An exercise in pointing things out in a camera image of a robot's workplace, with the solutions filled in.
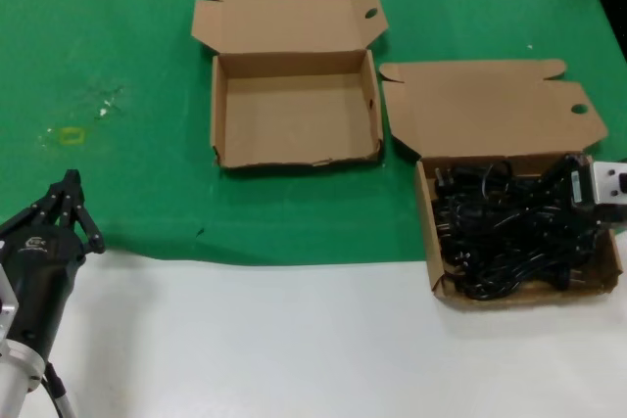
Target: bundle of black cables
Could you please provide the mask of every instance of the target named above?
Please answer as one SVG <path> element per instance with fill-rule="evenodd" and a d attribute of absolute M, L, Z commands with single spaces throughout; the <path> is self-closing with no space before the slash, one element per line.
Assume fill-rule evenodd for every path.
<path fill-rule="evenodd" d="M 437 170 L 434 216 L 442 255 L 458 291 L 480 301 L 541 280 L 567 290 L 595 251 L 601 231 L 572 204 L 568 155 L 542 176 L 514 176 L 511 163 Z"/>

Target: white table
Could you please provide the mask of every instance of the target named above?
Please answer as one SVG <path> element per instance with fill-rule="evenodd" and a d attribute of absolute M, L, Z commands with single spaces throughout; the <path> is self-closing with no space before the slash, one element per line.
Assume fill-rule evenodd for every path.
<path fill-rule="evenodd" d="M 110 252 L 79 271 L 51 360 L 85 418 L 624 417 L 623 282 L 574 305 L 461 312 L 434 299 L 423 262 Z M 22 416 L 55 416 L 41 388 Z"/>

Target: open cardboard box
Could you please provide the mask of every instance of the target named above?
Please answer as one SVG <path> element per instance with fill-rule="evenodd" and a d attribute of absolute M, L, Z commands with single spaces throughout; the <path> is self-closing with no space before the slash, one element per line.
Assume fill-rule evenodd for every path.
<path fill-rule="evenodd" d="M 379 0 L 198 0 L 192 35 L 214 57 L 220 166 L 376 160 L 383 143 L 367 46 Z"/>
<path fill-rule="evenodd" d="M 607 130 L 581 85 L 556 80 L 565 63 L 459 61 L 384 64 L 384 95 L 392 134 L 421 156 L 416 197 L 431 289 L 467 305 L 545 303 L 609 293 L 622 272 L 613 232 L 602 235 L 583 270 L 585 283 L 559 292 L 530 282 L 514 295 L 480 302 L 456 291 L 440 254 L 432 201 L 435 169 L 509 159 L 516 174 L 541 174 L 561 156 L 581 152 Z"/>

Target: power cord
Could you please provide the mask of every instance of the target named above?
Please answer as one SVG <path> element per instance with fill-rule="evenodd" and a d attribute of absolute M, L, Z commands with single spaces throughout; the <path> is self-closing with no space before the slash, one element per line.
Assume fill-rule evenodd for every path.
<path fill-rule="evenodd" d="M 579 268 L 608 227 L 602 215 L 625 218 L 623 206 L 609 212 L 583 201 L 581 186 L 573 185 L 593 174 L 587 168 L 585 156 L 567 155 L 539 177 L 514 175 L 509 161 L 436 169 L 433 211 L 443 258 L 454 269 L 446 275 L 457 290 L 489 301 L 531 280 L 561 291 L 583 282 Z"/>
<path fill-rule="evenodd" d="M 44 378 L 41 380 L 41 385 L 48 393 L 48 396 L 50 396 L 59 418 L 76 418 L 70 406 L 70 402 L 68 401 L 66 388 L 50 362 L 46 364 L 46 370 Z"/>

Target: green cloth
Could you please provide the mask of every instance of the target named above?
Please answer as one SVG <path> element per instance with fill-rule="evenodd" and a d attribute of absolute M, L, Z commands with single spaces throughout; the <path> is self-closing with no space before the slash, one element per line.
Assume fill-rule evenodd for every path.
<path fill-rule="evenodd" d="M 194 0 L 0 1 L 0 219 L 76 167 L 109 247 L 242 264 L 424 257 L 413 165 L 387 130 L 379 166 L 215 166 Z M 377 64 L 563 58 L 610 129 L 595 154 L 627 155 L 627 67 L 598 0 L 382 2 Z"/>

